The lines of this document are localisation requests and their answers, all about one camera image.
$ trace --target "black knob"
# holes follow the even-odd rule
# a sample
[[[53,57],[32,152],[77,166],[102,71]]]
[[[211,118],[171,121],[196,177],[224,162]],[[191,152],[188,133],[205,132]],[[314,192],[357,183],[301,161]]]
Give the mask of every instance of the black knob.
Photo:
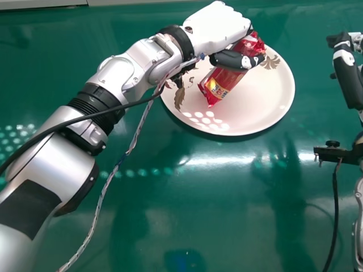
[[[325,144],[327,145],[327,147],[339,147],[340,146],[340,142],[338,142],[338,141],[327,141]]]

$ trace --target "robotic arm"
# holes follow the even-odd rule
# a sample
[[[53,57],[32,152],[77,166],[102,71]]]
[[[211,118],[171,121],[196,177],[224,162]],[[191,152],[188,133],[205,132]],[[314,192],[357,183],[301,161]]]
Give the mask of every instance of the robotic arm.
[[[328,46],[334,49],[335,73],[331,75],[331,78],[338,79],[348,108],[358,110],[363,126],[363,70],[362,65],[356,65],[353,56],[353,52],[363,53],[363,34],[342,32],[339,35],[328,36],[327,42]],[[327,141],[326,145],[327,147],[314,147],[316,156],[319,156],[320,165],[323,161],[347,163],[359,165],[363,172],[363,132],[354,140],[352,150],[338,148],[340,143],[337,141]],[[352,231],[353,264],[355,271],[363,272],[363,177],[357,181],[354,194],[359,211]]]
[[[250,20],[223,2],[213,2],[182,26],[166,27],[105,59],[77,96],[60,106],[35,136],[65,121],[138,101],[169,71],[196,56],[210,55],[217,65],[223,56],[222,67],[243,70],[243,56],[229,57],[224,49],[251,31]],[[193,67],[177,69],[168,78],[181,86],[181,75]],[[108,135],[124,114],[119,110],[49,134],[8,167],[8,185],[0,192],[1,272],[32,270],[51,218],[74,211],[94,185],[99,173],[94,156],[106,148]]]

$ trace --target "snack package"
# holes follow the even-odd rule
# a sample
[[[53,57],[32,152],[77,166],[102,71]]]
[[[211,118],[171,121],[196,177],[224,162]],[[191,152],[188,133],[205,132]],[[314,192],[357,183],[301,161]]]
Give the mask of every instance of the snack package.
[[[258,54],[265,54],[265,44],[253,31],[249,36],[240,40],[231,50],[254,57]],[[198,84],[200,91],[206,97],[208,108],[221,101],[246,75],[244,72],[233,72],[223,68],[215,67]]]

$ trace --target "green table surface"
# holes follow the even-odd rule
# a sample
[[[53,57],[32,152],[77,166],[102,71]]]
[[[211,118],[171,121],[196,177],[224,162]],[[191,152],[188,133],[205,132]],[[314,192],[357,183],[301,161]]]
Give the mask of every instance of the green table surface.
[[[266,131],[224,138],[187,127],[157,100],[137,148],[109,188],[93,240],[70,271],[322,270],[332,235],[334,165],[318,168],[313,146],[337,139],[350,147],[361,130],[356,111],[348,110],[337,81],[329,79],[332,51],[325,36],[361,31],[363,2],[226,2],[250,18],[289,64],[296,81],[290,111]],[[0,13],[0,163],[82,88],[102,60],[166,25],[182,24],[206,4]],[[143,109],[131,109],[110,135],[97,158],[98,182],[79,209],[52,220],[35,271],[55,271],[80,246],[105,178]],[[352,270],[359,176],[358,167],[340,168],[331,271]]]

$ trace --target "ceramic plate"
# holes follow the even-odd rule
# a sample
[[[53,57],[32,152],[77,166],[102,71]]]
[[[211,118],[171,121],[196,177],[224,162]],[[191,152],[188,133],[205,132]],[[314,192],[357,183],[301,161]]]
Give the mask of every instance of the ceramic plate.
[[[185,95],[181,105],[174,101],[178,88],[170,80],[161,98],[178,119],[206,133],[238,136],[264,130],[283,118],[295,95],[295,81],[288,64],[267,45],[266,53],[266,60],[211,108],[197,86],[213,68],[208,58],[183,75]]]

